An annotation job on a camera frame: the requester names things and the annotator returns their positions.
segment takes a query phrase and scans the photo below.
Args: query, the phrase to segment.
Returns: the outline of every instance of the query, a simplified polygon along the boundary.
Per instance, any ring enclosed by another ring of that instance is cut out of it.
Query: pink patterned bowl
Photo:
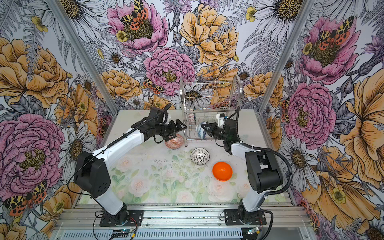
[[[168,142],[166,142],[166,146],[169,149],[178,149],[183,145],[183,142],[184,142],[184,138],[181,135],[176,134],[176,137],[174,139],[171,139]]]

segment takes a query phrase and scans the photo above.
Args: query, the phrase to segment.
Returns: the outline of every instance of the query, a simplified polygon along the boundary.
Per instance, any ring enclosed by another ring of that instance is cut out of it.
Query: purple flower
[[[328,221],[328,219],[326,219],[320,214],[318,215],[318,218],[320,221],[320,228],[321,228],[320,239],[324,239],[324,240],[339,239],[339,233],[334,229],[334,227],[331,226],[331,222]]]
[[[336,123],[336,113],[331,106],[329,89],[320,83],[300,83],[290,97],[286,134],[299,138],[310,150],[321,147]]]
[[[195,69],[188,55],[179,53],[173,48],[158,48],[151,57],[144,60],[147,77],[155,85],[165,88],[164,94],[175,95],[179,90],[180,77],[184,82],[195,80]]]
[[[58,168],[64,134],[51,120],[23,114],[0,123],[0,197],[5,200],[31,192],[46,180],[52,187],[61,176]]]
[[[168,15],[171,12],[181,12],[183,15],[191,10],[191,0],[164,0],[164,12]]]
[[[131,15],[133,4],[127,6],[125,3],[122,8],[107,9],[108,24],[111,34],[115,34],[117,42],[123,45],[122,52],[127,56],[150,52],[160,46],[164,46],[168,40],[168,22],[166,17],[161,18],[157,13],[153,3],[151,6],[143,0],[144,8],[148,11],[148,19],[140,23],[139,29],[132,30],[130,26],[125,26],[120,20],[121,17]]]
[[[321,17],[309,31],[309,36],[304,39],[303,55],[298,60],[300,72],[304,76],[329,85],[336,82],[353,66],[359,56],[353,54],[360,35],[360,31],[355,32],[356,20],[353,21],[348,31],[349,36],[343,43],[340,45],[330,43],[325,49],[320,49],[319,33],[321,31],[332,32],[342,23],[336,23],[336,20],[330,22],[329,18]]]
[[[201,0],[201,3],[204,5],[209,5],[212,8],[218,7],[218,0]]]

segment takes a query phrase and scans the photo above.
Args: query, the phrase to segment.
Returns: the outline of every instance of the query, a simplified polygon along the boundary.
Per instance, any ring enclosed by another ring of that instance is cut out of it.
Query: white daisy
[[[279,149],[279,152],[291,164],[293,172],[292,183],[297,186],[300,191],[305,191],[306,188],[311,189],[305,178],[308,179],[308,182],[315,189],[317,189],[317,185],[320,184],[319,177],[311,168],[311,166],[317,165],[318,161],[315,156],[305,153],[306,150],[307,146],[305,143],[301,142],[298,138],[296,139],[294,136],[292,136],[292,138],[284,136]]]
[[[329,20],[344,21],[350,16],[356,18],[362,16],[364,10],[372,11],[377,5],[377,0],[327,0],[324,1],[323,16],[329,16]]]
[[[361,240],[376,240],[384,239],[384,220],[380,218],[377,220],[373,218],[369,222],[369,229],[367,229],[361,236]]]
[[[96,85],[92,81],[92,78],[89,75],[83,75],[79,80],[79,84],[81,84],[81,87],[84,88],[84,91],[89,95],[92,96],[92,93],[96,91]]]
[[[244,84],[249,82],[249,79],[253,77],[254,72],[250,67],[244,66],[239,68],[237,74],[240,78],[240,81]]]
[[[187,84],[184,87],[185,105],[187,109],[202,109],[211,104],[209,96],[213,89],[203,89],[203,84]]]
[[[95,137],[88,131],[88,124],[80,123],[79,129],[75,132],[70,126],[68,130],[69,142],[63,142],[61,152],[59,153],[60,162],[58,167],[63,167],[63,180],[67,182],[74,174],[76,168],[77,157],[83,151],[92,152],[95,149]]]
[[[256,32],[264,31],[262,38],[271,33],[278,43],[291,32],[303,0],[258,0],[254,17],[259,20]]]
[[[42,20],[42,24],[50,27],[58,39],[63,36],[63,30],[47,5],[48,0],[30,0],[29,5],[35,10],[35,15]],[[80,38],[89,43],[95,39],[102,39],[100,32],[105,29],[103,23],[108,19],[103,17],[106,8],[102,0],[60,0],[65,12],[77,29]]]
[[[124,63],[121,50],[117,48],[106,50],[104,52],[104,61],[115,68],[121,66]]]
[[[144,100],[139,98],[139,96],[135,96],[128,100],[128,105],[136,110],[143,109]]]

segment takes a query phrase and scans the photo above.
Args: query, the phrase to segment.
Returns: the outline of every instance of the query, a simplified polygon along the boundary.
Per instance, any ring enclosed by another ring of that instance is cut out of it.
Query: orange bowl
[[[212,173],[214,177],[222,182],[228,181],[232,177],[232,168],[226,162],[218,162],[212,168]]]

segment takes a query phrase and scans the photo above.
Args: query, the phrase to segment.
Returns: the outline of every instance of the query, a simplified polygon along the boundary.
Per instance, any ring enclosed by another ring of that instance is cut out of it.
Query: dish rack
[[[205,87],[208,85],[213,87],[220,85],[230,86],[230,94],[229,96],[201,96],[199,94],[195,94],[194,96],[186,96],[187,93],[185,90],[185,86],[190,85],[193,88],[193,86],[197,84],[202,84]],[[232,96],[234,94],[238,96],[236,102],[233,102],[232,100]],[[183,122],[185,125],[188,126],[188,128],[183,131],[184,143],[187,147],[189,141],[214,140],[213,137],[210,137],[208,134],[206,134],[204,139],[198,137],[196,132],[196,126],[199,125],[201,122],[217,122],[216,114],[218,113],[224,113],[226,116],[228,116],[235,112],[236,108],[240,106],[240,100],[243,97],[243,88],[238,75],[235,75],[232,81],[197,81],[189,83],[184,83],[183,81],[180,81],[180,96],[182,103],[181,109],[183,110]],[[211,100],[213,97],[226,97],[228,101],[223,101],[214,105],[204,106],[202,108],[188,108],[188,98],[208,98],[209,100]],[[189,121],[189,115],[191,117],[192,115],[194,116],[194,121]]]

